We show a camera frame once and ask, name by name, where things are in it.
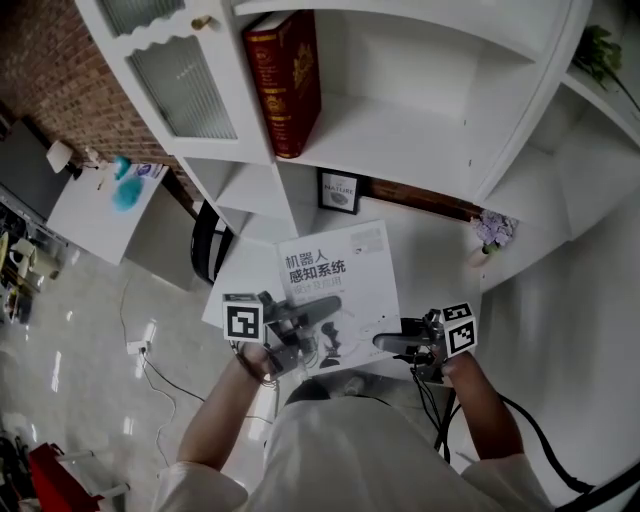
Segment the electrical cord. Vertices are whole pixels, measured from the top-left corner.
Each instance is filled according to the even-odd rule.
[[[147,359],[147,356],[145,355],[145,352],[146,352],[145,349],[140,350],[140,353],[142,354],[142,358],[149,364],[149,366],[151,366],[151,368],[153,368],[153,371],[158,374],[158,377],[160,377],[163,381],[165,381],[167,384],[169,384],[169,386],[174,387],[177,390],[182,391],[183,393],[186,393],[187,395],[190,395],[193,398],[196,398],[196,399],[200,400],[202,403],[204,403],[204,398],[196,395],[195,393],[192,393],[191,391],[187,391],[186,389],[181,388],[177,384],[174,384],[169,379],[167,379],[164,375],[162,375],[162,373],[160,373],[158,371],[158,369],[155,366],[153,366],[153,363]]]
[[[276,405],[273,408],[273,419],[278,417],[278,406],[280,405],[280,383],[276,381]]]
[[[162,425],[158,429],[158,432],[156,432],[156,448],[160,452],[160,455],[162,455],[162,458],[164,459],[164,463],[166,464],[166,466],[169,467],[169,461],[167,461],[167,457],[165,456],[164,452],[162,451],[162,448],[160,447],[160,432],[162,432],[162,429],[164,427],[169,426],[171,424],[171,422],[173,421],[173,418],[175,418],[175,416],[176,416],[176,401],[175,401],[174,398],[170,397],[167,393],[165,393],[161,389],[158,389],[158,388],[154,387],[154,385],[151,384],[151,379],[149,379],[149,375],[147,374],[147,369],[146,368],[143,367],[142,371],[144,372],[144,376],[147,378],[147,382],[149,383],[149,387],[151,387],[151,389],[153,389],[156,393],[160,393],[160,394],[166,396],[171,401],[171,404],[173,405],[173,412],[171,413],[171,418],[169,418],[169,421],[167,421],[164,425]]]
[[[429,410],[427,409],[427,404],[424,401],[424,395],[423,395],[424,391],[422,389],[422,386],[420,385],[418,376],[416,375],[415,370],[413,368],[411,369],[411,375],[413,377],[413,382],[415,382],[416,386],[418,387],[418,393],[420,394],[420,401],[422,402],[422,408],[424,409],[424,413],[427,415],[427,418],[429,418],[429,421],[431,421],[431,424],[434,426],[434,428],[439,434],[440,425],[436,423],[436,421],[431,417],[431,414],[429,414]]]
[[[140,350],[140,353],[141,353],[141,355],[142,355],[143,359],[144,359],[147,363],[149,363],[149,366],[151,366],[151,368],[153,369],[153,371],[154,371],[154,372],[156,372],[156,374],[158,375],[158,377],[160,377],[163,381],[165,381],[167,384],[169,384],[169,386],[171,386],[171,387],[173,387],[173,388],[177,389],[178,391],[182,391],[183,393],[186,393],[187,395],[192,396],[193,398],[195,398],[195,399],[197,399],[197,400],[200,400],[202,403],[204,403],[204,402],[205,402],[205,399],[204,399],[204,398],[202,398],[201,396],[198,396],[198,395],[196,395],[195,393],[192,393],[191,391],[187,391],[186,389],[181,388],[181,387],[180,387],[180,386],[178,386],[177,384],[174,384],[174,383],[173,383],[173,382],[171,382],[169,379],[167,379],[164,375],[162,375],[162,373],[161,373],[161,372],[160,372],[160,371],[159,371],[159,370],[158,370],[158,369],[157,369],[157,368],[156,368],[156,367],[151,363],[151,361],[149,361],[149,359],[147,359],[147,357],[145,356],[145,352],[146,352],[146,351],[145,351],[145,349]],[[273,422],[272,422],[272,421],[269,421],[268,419],[263,418],[263,417],[261,417],[261,416],[247,415],[247,416],[245,416],[245,418],[246,418],[246,419],[249,419],[249,420],[261,420],[261,421],[264,421],[265,423],[268,423],[269,425],[273,425]]]
[[[233,350],[233,353],[235,354],[236,359],[238,360],[238,362],[247,371],[247,373],[249,375],[251,375],[251,377],[253,377],[255,380],[257,380],[260,383],[261,386],[264,386],[265,388],[275,388],[276,387],[276,382],[275,381],[270,381],[270,380],[265,379],[264,377],[260,377],[253,371],[253,369],[251,368],[251,365],[249,364],[249,361],[247,360],[247,358],[243,354],[244,343],[242,345],[240,345],[239,343],[237,343],[235,341],[229,340],[229,345],[231,346],[231,350]]]
[[[429,403],[431,404],[431,408],[433,409],[433,412],[434,412],[434,414],[436,416],[436,420],[437,420],[437,423],[438,423],[438,428],[439,429],[442,428],[442,420],[440,419],[440,413],[438,412],[438,406],[436,405],[436,399],[433,396],[433,392],[429,389],[429,387],[423,381],[421,381],[420,379],[417,378],[417,375],[416,375],[416,379],[414,379],[414,382],[427,395],[427,399],[429,400]]]
[[[581,480],[578,480],[575,477],[572,477],[567,472],[567,470],[564,469],[564,467],[562,466],[562,464],[560,464],[560,461],[556,457],[556,454],[554,453],[553,449],[551,448],[551,444],[549,443],[549,440],[544,435],[544,432],[540,428],[540,425],[538,425],[536,420],[533,419],[533,416],[531,416],[531,414],[529,414],[523,407],[515,403],[513,400],[510,400],[509,398],[501,395],[500,393],[498,393],[498,396],[505,404],[509,405],[510,407],[513,407],[516,411],[522,414],[522,416],[524,416],[524,418],[533,427],[533,430],[535,431],[536,435],[538,436],[538,439],[540,440],[540,444],[542,445],[542,450],[545,456],[547,457],[549,464],[551,464],[551,467],[555,470],[555,472],[562,479],[562,481],[567,485],[567,487],[569,487],[571,490],[576,491],[580,494],[589,493],[595,486],[582,482]],[[453,417],[455,416],[455,414],[458,412],[459,409],[460,409],[460,404],[458,404],[458,406],[451,412],[451,415],[449,416],[446,424],[443,426],[444,428],[443,428],[441,437],[442,437],[442,442],[445,445],[447,444],[447,437],[449,434],[449,425],[451,424],[451,420],[453,420]]]
[[[127,288],[129,288],[129,283],[131,282],[131,278],[133,277],[133,273],[129,274],[127,278],[127,282],[122,289],[122,295],[120,296],[120,323],[122,324],[122,339],[124,339],[124,346],[127,347],[127,326],[124,324],[124,318],[122,317],[122,309],[124,306],[124,297],[127,293]]]

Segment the black chair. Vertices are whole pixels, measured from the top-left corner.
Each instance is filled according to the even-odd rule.
[[[233,233],[225,226],[216,230],[220,217],[206,201],[203,203],[191,235],[191,264],[196,275],[213,284],[227,254]]]

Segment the red brick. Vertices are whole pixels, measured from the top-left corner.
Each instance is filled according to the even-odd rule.
[[[29,116],[49,140],[66,140],[78,152],[92,146],[108,159],[131,154],[171,165],[199,198],[122,91],[74,1],[12,4],[0,16],[0,101],[11,113]]]

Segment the lamp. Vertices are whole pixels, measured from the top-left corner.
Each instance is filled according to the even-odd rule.
[[[53,172],[57,174],[63,169],[67,169],[73,175],[73,179],[77,180],[82,174],[82,169],[78,169],[71,163],[72,155],[73,150],[57,140],[51,145],[49,151],[47,151],[47,160],[49,160]]]

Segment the tiled floor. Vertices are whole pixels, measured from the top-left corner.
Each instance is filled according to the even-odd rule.
[[[150,389],[135,356],[125,350],[119,306],[127,282],[123,319],[129,341],[153,337],[149,359],[176,384],[206,396],[232,357],[221,331],[200,320],[210,288],[194,281],[186,293],[139,267],[114,267],[74,250],[56,281],[45,281],[29,325],[0,327],[0,411],[3,427],[35,447],[55,442],[65,451],[92,449],[95,460],[78,462],[83,483],[93,491],[128,482],[132,490],[105,510],[148,511],[164,467],[155,446],[158,428],[172,413],[170,400]],[[159,442],[175,460],[182,433],[200,403],[165,384],[147,367],[153,384],[177,404],[174,420]],[[339,388],[347,375],[331,384]],[[379,396],[435,439],[412,383],[371,378]],[[283,383],[280,406],[295,386]],[[436,395],[444,407],[446,392]],[[275,396],[264,389],[253,414],[273,417]],[[247,420],[227,466],[247,489],[262,474],[262,450],[269,425]]]

